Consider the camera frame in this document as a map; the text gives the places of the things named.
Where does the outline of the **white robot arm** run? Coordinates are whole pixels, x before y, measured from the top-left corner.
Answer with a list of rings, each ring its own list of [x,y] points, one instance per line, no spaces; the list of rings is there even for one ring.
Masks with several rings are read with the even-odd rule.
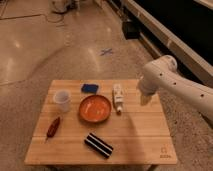
[[[140,92],[152,96],[162,87],[196,107],[213,125],[213,88],[188,80],[176,71],[176,59],[170,55],[146,63],[138,82]]]

